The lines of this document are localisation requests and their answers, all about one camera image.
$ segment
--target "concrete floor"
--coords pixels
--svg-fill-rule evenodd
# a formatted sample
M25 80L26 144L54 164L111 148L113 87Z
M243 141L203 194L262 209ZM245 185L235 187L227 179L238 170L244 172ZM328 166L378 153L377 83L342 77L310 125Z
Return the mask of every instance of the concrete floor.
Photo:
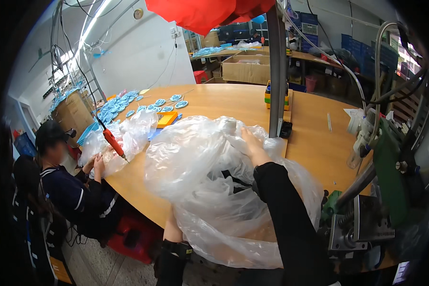
M69 271L78 286L152 286L153 264L146 265L125 257L110 248L102 249L97 240L81 237L81 242L70 247L64 243L63 255ZM198 255L186 265L183 286L230 286L240 276L240 269L213 264Z

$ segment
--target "hand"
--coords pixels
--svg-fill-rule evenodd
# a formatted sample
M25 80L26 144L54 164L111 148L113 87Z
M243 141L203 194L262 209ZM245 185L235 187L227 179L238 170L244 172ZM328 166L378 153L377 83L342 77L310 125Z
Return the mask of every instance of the hand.
M180 243L183 241L183 232L178 227L177 219L173 214L173 206L170 208L170 215L168 216L165 224L163 240L165 239L174 243Z
M101 153L99 153L94 158L94 180L101 183L102 174L104 171L105 171L105 164L103 163L103 156Z
M94 160L98 155L99 155L99 153L92 156L89 159L89 161L87 161L87 163L84 165L84 167L83 167L84 174L89 174L91 172L92 168L94 167Z
M250 130L245 127L241 128L241 137L246 142L247 153L246 155L251 159L251 163L256 166L260 166L267 162L272 162L269 155L264 151L262 141L259 140Z

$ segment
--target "black cap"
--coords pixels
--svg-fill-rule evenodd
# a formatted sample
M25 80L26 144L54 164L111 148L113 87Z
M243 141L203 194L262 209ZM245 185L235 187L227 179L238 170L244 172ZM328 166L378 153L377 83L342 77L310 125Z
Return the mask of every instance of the black cap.
M54 146L57 142L67 142L69 135L54 120L43 123L36 132L35 147L40 155L44 155L47 146Z

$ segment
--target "orange tray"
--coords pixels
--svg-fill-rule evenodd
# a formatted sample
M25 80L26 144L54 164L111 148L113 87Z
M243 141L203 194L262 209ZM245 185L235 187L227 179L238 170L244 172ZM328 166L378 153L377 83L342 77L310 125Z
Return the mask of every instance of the orange tray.
M164 128L168 125L171 125L173 121L178 117L177 111L169 111L169 112L158 112L157 116L162 116L157 123L157 128Z

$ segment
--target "red bucket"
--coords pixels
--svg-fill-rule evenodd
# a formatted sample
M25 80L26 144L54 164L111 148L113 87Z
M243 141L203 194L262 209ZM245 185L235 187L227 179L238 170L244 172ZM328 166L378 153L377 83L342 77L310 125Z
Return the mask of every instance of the red bucket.
M307 92L312 92L315 90L316 86L316 77L314 76L306 76L305 77L305 86Z

